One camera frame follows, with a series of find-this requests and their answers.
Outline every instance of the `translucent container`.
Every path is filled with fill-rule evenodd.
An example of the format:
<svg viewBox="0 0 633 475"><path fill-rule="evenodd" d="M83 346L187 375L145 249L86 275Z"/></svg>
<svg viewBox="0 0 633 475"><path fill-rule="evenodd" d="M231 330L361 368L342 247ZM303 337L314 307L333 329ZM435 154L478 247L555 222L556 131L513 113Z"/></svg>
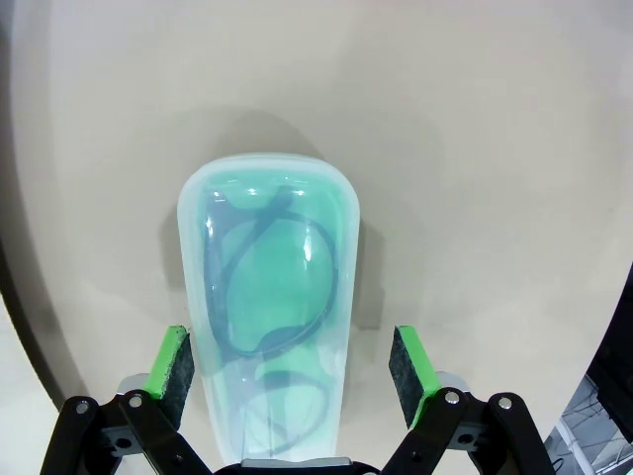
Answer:
<svg viewBox="0 0 633 475"><path fill-rule="evenodd" d="M189 311L226 464L334 455L359 227L324 161L213 161L178 202Z"/></svg>

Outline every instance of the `plastic container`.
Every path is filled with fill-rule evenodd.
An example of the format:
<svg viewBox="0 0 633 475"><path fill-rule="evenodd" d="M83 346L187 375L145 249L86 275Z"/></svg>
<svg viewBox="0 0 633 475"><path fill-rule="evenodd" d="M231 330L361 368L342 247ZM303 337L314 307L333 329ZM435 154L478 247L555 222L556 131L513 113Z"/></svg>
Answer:
<svg viewBox="0 0 633 475"><path fill-rule="evenodd" d="M334 455L359 216L345 177L304 156L223 158L185 184L189 311L225 463Z"/></svg>

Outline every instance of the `beige table surface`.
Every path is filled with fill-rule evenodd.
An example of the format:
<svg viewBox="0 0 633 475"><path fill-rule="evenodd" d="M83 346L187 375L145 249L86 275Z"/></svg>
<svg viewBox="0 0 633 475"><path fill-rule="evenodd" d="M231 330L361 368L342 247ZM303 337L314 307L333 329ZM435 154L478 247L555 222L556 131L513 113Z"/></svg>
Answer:
<svg viewBox="0 0 633 475"><path fill-rule="evenodd" d="M66 395L105 402L189 318L178 193L207 161L322 157L361 251L339 454L405 434L387 359L417 327L549 433L633 257L633 9L619 0L16 2L2 239ZM183 434L214 468L196 379ZM128 473L148 473L129 465ZM437 473L474 473L467 457Z"/></svg>

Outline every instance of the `table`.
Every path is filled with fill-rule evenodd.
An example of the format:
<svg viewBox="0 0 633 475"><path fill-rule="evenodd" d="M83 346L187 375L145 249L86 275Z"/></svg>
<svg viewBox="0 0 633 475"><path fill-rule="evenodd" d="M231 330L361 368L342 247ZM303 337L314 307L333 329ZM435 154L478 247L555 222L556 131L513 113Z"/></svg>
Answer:
<svg viewBox="0 0 633 475"><path fill-rule="evenodd" d="M361 203L339 453L382 465L405 434L396 324L545 436L633 257L631 20L598 0L16 4L2 239L61 388L105 402L188 325L191 173L296 152ZM182 432L219 466L198 380Z"/></svg>

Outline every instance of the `silver bolt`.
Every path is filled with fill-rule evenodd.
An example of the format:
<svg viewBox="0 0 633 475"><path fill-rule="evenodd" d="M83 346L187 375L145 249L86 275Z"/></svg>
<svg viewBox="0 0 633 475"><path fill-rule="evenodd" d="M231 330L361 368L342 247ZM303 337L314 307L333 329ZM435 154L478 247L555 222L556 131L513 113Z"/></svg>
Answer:
<svg viewBox="0 0 633 475"><path fill-rule="evenodd" d="M512 401L509 398L501 398L498 400L498 405L502 409L510 409L512 407Z"/></svg>
<svg viewBox="0 0 633 475"><path fill-rule="evenodd" d="M446 395L444 396L444 399L446 400L448 404L459 403L459 395L457 393L454 393L453 391L449 391L448 393L446 393Z"/></svg>
<svg viewBox="0 0 633 475"><path fill-rule="evenodd" d="M75 412L77 414L86 414L88 408L90 408L90 406L88 406L88 403L85 401L81 401L80 403L77 403L77 406L75 406Z"/></svg>
<svg viewBox="0 0 633 475"><path fill-rule="evenodd" d="M131 408L138 408L140 407L141 404L142 404L142 398L138 394L135 394L130 398Z"/></svg>

